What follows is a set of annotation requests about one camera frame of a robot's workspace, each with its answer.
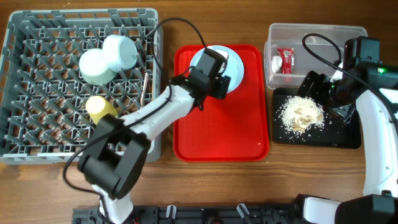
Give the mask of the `light blue plate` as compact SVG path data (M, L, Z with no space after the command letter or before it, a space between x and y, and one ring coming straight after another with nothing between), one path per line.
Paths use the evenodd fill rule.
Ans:
M229 53L229 59L226 62L224 57L211 49L216 47ZM221 46L212 45L199 50L191 61L192 69L188 76L188 80L194 85L204 89L206 94L211 96L212 84L216 77L229 76L228 92L235 90L243 80L244 65L238 54L232 49Z

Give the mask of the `rice food waste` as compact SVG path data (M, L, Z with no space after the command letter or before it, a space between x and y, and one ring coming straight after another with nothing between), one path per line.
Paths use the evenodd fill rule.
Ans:
M312 128L323 129L325 126L325 111L313 99L300 96L288 96L277 107L277 119L286 133L301 135Z

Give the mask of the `red sauce packet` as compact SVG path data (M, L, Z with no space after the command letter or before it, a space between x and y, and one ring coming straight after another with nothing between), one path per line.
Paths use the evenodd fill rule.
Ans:
M278 55L282 59L282 73L291 74L294 66L294 49L278 48Z

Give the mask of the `white napkin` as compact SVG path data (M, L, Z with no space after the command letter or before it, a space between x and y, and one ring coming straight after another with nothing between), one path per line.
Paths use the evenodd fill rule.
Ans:
M281 56L278 56L278 55L273 56L273 58L271 60L271 70L274 73L277 73L282 68L282 63L283 63L283 60L282 60Z

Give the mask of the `white plastic fork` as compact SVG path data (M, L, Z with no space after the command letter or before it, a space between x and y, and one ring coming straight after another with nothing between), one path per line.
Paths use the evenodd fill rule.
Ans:
M144 82L142 84L142 93L141 93L141 99L140 99L141 106L140 106L140 108L143 108L144 105L145 105L145 95L146 95L148 82L149 82L149 74L145 73Z

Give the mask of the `light blue bowl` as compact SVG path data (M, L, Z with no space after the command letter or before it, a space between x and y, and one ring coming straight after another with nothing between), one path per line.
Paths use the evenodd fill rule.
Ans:
M114 72L129 70L137 63L137 47L124 35L109 35L103 42L103 54L107 66Z

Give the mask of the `yellow plastic cup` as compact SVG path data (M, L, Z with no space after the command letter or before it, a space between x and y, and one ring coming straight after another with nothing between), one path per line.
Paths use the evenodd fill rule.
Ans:
M94 124L107 114L116 117L117 109L102 96L91 96L85 103L85 108Z

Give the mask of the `green bowl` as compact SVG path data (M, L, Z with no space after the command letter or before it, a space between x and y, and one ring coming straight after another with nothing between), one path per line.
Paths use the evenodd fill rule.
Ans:
M91 85L107 84L116 76L106 64L102 49L89 49L80 57L79 69L84 81Z

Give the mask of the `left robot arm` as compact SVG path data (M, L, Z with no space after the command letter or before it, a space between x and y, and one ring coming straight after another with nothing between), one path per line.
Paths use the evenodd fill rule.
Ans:
M133 211L129 193L136 184L151 142L174 121L207 97L223 99L230 77L224 76L229 54L205 47L188 76L178 75L155 100L120 119L104 115L78 161L78 169L99 195L99 210L108 223L123 223Z

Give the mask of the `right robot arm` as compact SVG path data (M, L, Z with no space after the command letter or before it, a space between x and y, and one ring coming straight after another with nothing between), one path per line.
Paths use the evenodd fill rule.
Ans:
M296 218L307 223L397 223L397 67L380 59L380 41L359 36L347 40L331 63L303 46L310 55L342 73L331 81L307 73L298 96L308 96L335 115L359 114L364 137L366 178L363 196L337 202L299 195Z

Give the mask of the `black waste tray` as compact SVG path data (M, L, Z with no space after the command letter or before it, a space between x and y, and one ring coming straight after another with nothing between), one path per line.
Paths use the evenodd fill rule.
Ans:
M282 108L286 101L295 96L296 88L276 88L272 97L272 140L283 144L308 146L345 147L356 149L361 146L360 119L357 111L353 112L347 122L324 114L322 127L310 126L303 134L288 131L283 125Z

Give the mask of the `grey dishwasher rack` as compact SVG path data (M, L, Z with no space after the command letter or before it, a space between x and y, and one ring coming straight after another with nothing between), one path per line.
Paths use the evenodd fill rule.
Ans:
M83 147L95 125L86 111L102 96L119 116L160 94L162 29L153 8L16 11L8 20L1 52L1 162L55 164ZM107 84L91 85L80 57L100 49L109 35L124 35L137 47L137 63Z

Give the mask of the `red serving tray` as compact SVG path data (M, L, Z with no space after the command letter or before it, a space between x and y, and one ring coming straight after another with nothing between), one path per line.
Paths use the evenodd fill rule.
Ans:
M174 153L186 162L258 161L269 152L264 71L253 45L225 45L228 70L241 83L223 100L208 97L174 123Z

